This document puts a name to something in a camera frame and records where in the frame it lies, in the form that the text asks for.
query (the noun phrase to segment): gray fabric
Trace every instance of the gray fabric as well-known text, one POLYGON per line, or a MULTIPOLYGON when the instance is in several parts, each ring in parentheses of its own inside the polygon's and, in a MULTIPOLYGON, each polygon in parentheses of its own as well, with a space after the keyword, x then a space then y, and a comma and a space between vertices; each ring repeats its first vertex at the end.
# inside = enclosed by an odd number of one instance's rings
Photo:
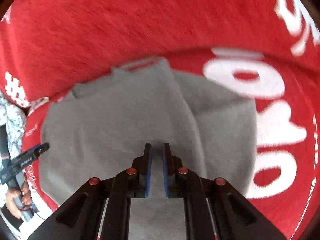
POLYGON ((40 157, 40 186, 62 204, 89 178, 130 167, 152 143, 150 196, 132 200, 130 239, 185 239, 183 201, 164 197, 163 143, 185 167, 209 179, 225 177, 245 193, 255 130, 254 101, 204 77, 173 72, 165 59, 133 74, 115 71, 51 104, 42 126, 50 150, 40 157))

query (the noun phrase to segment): hashtag symbol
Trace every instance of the hashtag symbol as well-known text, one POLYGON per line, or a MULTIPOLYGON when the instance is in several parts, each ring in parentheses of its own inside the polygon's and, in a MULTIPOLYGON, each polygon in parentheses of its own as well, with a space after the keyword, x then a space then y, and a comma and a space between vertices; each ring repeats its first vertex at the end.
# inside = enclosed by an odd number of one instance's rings
POLYGON ((17 105, 21 107, 29 107, 30 103, 27 100, 23 86, 19 86, 19 80, 12 78, 12 75, 9 72, 6 72, 4 77, 7 81, 7 85, 4 89, 8 96, 11 97, 12 101, 16 102, 17 105))

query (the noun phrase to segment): folded gray garment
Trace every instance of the folded gray garment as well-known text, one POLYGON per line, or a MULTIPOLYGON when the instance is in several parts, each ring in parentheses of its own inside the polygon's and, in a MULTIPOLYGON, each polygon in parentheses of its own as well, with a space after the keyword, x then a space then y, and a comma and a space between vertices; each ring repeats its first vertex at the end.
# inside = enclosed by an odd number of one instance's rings
POLYGON ((164 196, 161 149, 200 176, 225 177, 245 193, 256 146, 255 104, 206 80, 152 67, 77 84, 51 104, 42 126, 50 150, 40 157, 40 186, 59 205, 91 177, 107 179, 153 146, 150 195, 132 199, 131 239, 185 239, 181 199, 164 196))

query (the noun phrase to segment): wire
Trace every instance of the wire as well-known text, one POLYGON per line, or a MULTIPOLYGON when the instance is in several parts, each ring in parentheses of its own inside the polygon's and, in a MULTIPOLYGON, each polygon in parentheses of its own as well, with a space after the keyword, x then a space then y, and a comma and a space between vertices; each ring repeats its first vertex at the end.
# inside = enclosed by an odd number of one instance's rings
MULTIPOLYGON (((38 213, 35 213, 35 214, 37 214, 37 216, 38 216, 38 217, 40 217, 40 216, 38 215, 38 213)), ((45 221, 45 219, 44 219, 44 218, 42 218, 42 217, 40 217, 40 218, 41 218, 43 221, 45 221)))

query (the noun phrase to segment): black object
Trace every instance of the black object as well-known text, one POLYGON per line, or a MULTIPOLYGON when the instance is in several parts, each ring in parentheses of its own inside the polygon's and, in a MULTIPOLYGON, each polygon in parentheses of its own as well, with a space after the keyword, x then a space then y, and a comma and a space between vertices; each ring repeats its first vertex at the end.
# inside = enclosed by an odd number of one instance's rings
POLYGON ((89 179, 28 240, 96 240, 107 198, 100 240, 128 239, 131 198, 148 196, 151 158, 151 144, 146 144, 131 168, 111 179, 89 179))
POLYGON ((164 144, 164 186, 169 198, 183 198, 187 240, 286 240, 286 237, 224 178, 199 177, 183 168, 164 144))
POLYGON ((0 171, 0 181, 1 184, 7 184, 8 188, 14 188, 20 191, 20 195, 14 198, 13 201, 17 205, 18 209, 21 211, 24 219, 28 222, 34 216, 34 211, 32 205, 25 205, 22 203, 22 185, 24 183, 24 177, 22 170, 29 166, 32 162, 38 159, 38 157, 49 149, 49 144, 45 143, 36 146, 26 152, 23 152, 18 157, 13 160, 10 159, 9 149, 8 149, 8 134, 6 131, 6 126, 0 127, 0 153, 2 159, 3 169, 0 171))

